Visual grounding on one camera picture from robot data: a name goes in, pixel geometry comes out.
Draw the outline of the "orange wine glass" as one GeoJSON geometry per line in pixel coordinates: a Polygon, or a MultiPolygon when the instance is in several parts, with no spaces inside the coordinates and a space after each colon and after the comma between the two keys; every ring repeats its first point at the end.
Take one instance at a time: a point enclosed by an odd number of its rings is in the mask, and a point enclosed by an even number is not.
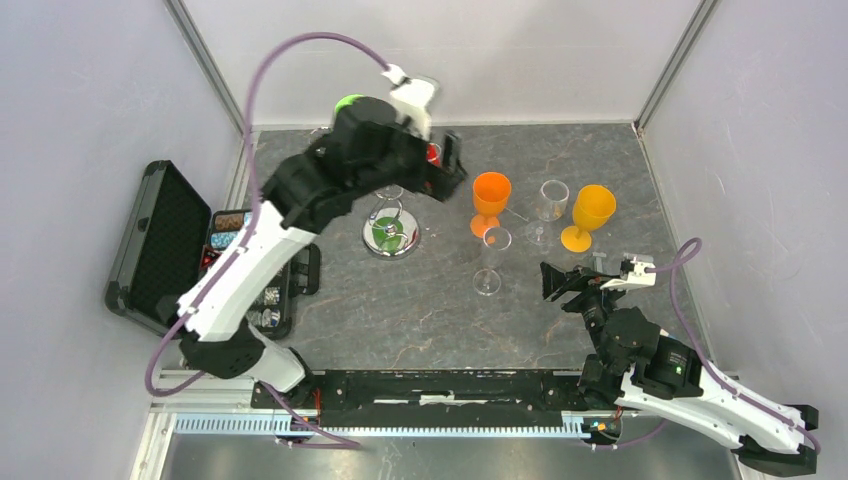
{"type": "Polygon", "coordinates": [[[484,172],[472,183],[475,215],[470,221],[471,232],[482,238],[490,228],[500,226],[498,216],[506,209],[512,192],[508,177],[500,172],[484,172]]]}

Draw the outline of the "clear wine glass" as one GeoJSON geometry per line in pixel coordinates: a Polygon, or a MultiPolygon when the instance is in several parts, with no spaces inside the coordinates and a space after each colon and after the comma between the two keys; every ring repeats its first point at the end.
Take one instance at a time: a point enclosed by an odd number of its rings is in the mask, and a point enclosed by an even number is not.
{"type": "Polygon", "coordinates": [[[535,217],[525,230],[532,244],[543,246],[552,241],[552,223],[563,216],[569,196],[569,187],[560,180],[550,179],[540,186],[532,203],[535,217]]]}
{"type": "Polygon", "coordinates": [[[478,294],[492,296],[500,290],[502,279],[498,268],[511,245],[512,235],[507,229],[492,227],[485,231],[482,237],[481,267],[472,279],[474,290],[478,294]]]}

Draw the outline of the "clear wine glass front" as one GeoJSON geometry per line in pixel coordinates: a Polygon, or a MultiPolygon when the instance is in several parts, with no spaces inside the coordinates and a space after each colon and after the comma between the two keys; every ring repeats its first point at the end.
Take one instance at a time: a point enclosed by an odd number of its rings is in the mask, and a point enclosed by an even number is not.
{"type": "Polygon", "coordinates": [[[552,223],[563,216],[569,196],[569,187],[560,180],[550,179],[540,186],[532,203],[535,217],[525,230],[532,244],[543,246],[552,241],[552,223]]]}

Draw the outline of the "yellow wine glass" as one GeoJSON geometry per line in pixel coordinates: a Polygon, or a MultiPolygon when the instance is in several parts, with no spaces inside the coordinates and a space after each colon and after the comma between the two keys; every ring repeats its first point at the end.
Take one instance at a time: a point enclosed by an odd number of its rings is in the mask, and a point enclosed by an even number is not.
{"type": "Polygon", "coordinates": [[[603,227],[616,209],[616,197],[608,188],[599,184],[584,186],[574,203],[573,224],[561,232],[562,245],[575,253],[587,251],[592,246],[591,233],[603,227]]]}

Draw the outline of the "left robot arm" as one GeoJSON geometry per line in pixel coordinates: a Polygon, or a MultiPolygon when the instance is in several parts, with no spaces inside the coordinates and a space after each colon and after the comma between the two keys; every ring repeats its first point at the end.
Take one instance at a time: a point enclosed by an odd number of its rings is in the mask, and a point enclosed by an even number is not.
{"type": "Polygon", "coordinates": [[[270,340],[246,314],[261,290],[353,204],[396,185],[440,202],[467,173],[461,140],[448,130],[442,160],[427,159],[431,143],[411,115],[359,96],[334,113],[329,131],[284,159],[260,188],[250,221],[211,269],[177,302],[188,365],[220,379],[247,375],[275,389],[290,407],[306,405],[314,381],[290,348],[270,340]]]}

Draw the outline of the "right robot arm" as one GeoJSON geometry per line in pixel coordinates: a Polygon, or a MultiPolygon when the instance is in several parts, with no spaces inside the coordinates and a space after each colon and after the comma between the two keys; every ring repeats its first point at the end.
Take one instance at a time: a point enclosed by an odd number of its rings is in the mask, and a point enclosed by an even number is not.
{"type": "Polygon", "coordinates": [[[655,284],[657,267],[637,257],[617,275],[584,266],[566,271],[540,265],[542,296],[566,293],[567,313],[584,321],[594,351],[577,382],[580,400],[639,410],[686,426],[729,449],[739,461],[774,477],[811,475],[818,453],[807,433],[818,426],[810,405],[781,405],[718,371],[698,351],[671,337],[637,307],[620,308],[628,291],[655,284]]]}

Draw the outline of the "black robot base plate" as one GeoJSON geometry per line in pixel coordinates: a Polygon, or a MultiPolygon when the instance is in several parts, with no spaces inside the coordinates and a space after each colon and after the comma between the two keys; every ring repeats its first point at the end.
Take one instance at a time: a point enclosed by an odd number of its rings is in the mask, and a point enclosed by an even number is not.
{"type": "Polygon", "coordinates": [[[573,370],[325,370],[284,395],[322,427],[555,427],[564,412],[614,412],[573,370]]]}

